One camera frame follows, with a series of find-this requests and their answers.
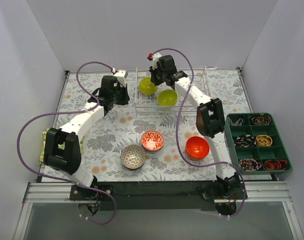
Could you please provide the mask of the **lime green bowl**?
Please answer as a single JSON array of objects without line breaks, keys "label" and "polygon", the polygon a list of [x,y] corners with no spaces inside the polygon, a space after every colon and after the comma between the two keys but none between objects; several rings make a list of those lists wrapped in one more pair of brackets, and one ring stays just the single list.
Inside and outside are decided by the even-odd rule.
[{"label": "lime green bowl", "polygon": [[144,95],[152,95],[157,91],[158,87],[155,86],[150,77],[143,78],[139,83],[139,91]]},{"label": "lime green bowl", "polygon": [[157,102],[161,106],[174,106],[178,101],[178,94],[172,89],[166,89],[159,93]]}]

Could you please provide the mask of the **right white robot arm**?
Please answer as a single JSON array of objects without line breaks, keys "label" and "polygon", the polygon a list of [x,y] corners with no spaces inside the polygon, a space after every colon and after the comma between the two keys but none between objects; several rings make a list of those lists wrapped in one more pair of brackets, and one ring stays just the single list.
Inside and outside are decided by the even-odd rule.
[{"label": "right white robot arm", "polygon": [[241,186],[240,174],[232,165],[225,143],[225,117],[222,102],[211,98],[193,85],[193,77],[178,71],[171,55],[150,53],[148,60],[151,81],[158,86],[165,83],[183,97],[182,102],[189,102],[196,110],[196,127],[202,139],[209,143],[210,152],[216,168],[214,193],[224,199],[231,198]]}]

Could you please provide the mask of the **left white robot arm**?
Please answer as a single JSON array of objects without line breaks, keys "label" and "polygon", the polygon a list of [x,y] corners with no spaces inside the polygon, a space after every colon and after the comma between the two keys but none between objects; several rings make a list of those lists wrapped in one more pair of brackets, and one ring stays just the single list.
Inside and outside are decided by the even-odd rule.
[{"label": "left white robot arm", "polygon": [[87,200],[97,197],[98,187],[93,184],[95,177],[81,165],[80,140],[114,105],[128,104],[126,78],[127,71],[124,70],[114,75],[105,75],[101,80],[101,87],[92,93],[98,99],[91,97],[83,108],[84,113],[75,115],[60,128],[50,128],[46,133],[44,164],[60,171],[71,181],[83,185],[81,194]]}]

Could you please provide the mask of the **white wire dish rack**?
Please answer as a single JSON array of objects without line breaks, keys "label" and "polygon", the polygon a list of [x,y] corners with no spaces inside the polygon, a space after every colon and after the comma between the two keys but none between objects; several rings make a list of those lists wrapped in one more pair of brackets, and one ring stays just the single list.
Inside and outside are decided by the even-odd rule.
[{"label": "white wire dish rack", "polygon": [[[208,78],[208,70],[206,66],[203,68],[195,68],[193,85],[196,86],[200,91],[202,91],[208,97],[212,97],[211,88]],[[144,78],[151,77],[148,70],[136,70],[136,86],[135,86],[135,111],[140,115],[147,114],[176,114],[179,111],[180,105],[184,98],[183,94],[178,94],[177,102],[175,105],[162,106],[157,102],[158,95],[170,87],[166,84],[161,84],[158,86],[157,91],[152,95],[145,95],[140,92],[139,84]]]}]

